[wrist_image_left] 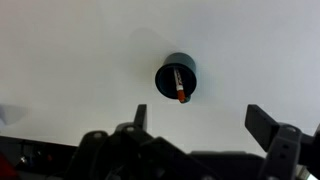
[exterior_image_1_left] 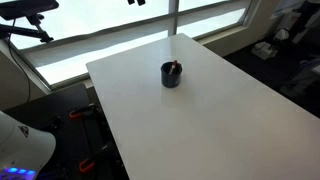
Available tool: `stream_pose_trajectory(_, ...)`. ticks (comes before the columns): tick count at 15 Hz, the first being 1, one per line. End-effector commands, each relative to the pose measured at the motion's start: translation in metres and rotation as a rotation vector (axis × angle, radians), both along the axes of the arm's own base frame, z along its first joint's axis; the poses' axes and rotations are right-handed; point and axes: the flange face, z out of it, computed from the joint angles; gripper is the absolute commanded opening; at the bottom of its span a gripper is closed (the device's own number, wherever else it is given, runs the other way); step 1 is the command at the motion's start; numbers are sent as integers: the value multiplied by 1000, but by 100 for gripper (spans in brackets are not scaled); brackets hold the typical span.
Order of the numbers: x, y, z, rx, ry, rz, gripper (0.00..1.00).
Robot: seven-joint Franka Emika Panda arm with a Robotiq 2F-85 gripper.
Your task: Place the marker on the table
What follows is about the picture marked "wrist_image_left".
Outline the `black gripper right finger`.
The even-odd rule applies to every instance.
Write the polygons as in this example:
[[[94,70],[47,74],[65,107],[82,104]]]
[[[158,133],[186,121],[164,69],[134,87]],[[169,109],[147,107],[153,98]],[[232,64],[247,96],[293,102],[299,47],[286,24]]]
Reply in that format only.
[[[245,127],[265,152],[278,133],[293,140],[301,137],[301,131],[296,127],[275,121],[256,104],[247,106]]]

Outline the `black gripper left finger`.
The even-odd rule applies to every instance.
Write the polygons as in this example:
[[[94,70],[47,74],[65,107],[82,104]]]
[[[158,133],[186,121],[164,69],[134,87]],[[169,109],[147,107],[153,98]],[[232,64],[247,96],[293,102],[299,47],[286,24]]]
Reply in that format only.
[[[146,134],[147,129],[147,105],[139,104],[134,119],[131,122],[121,123],[116,127],[117,135],[139,137]]]

